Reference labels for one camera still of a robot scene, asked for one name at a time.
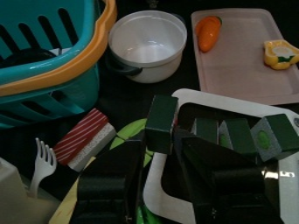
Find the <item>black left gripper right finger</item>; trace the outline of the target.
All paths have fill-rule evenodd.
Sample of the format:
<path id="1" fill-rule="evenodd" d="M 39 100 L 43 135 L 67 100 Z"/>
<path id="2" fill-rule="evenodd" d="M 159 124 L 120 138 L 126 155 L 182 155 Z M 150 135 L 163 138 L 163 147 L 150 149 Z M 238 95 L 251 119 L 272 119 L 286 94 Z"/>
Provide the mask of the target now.
<path id="1" fill-rule="evenodd" d="M 184 129 L 174 132 L 174 149 L 190 191 L 195 224 L 284 224 L 267 199 L 255 163 Z"/>

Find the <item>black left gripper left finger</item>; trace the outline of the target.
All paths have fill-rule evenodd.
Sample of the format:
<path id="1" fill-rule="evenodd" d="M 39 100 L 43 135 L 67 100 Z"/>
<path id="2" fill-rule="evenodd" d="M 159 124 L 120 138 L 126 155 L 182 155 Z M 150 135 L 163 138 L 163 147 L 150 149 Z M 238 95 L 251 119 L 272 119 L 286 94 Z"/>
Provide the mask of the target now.
<path id="1" fill-rule="evenodd" d="M 70 224 L 136 224 L 144 155 L 144 141 L 130 139 L 91 162 Z"/>

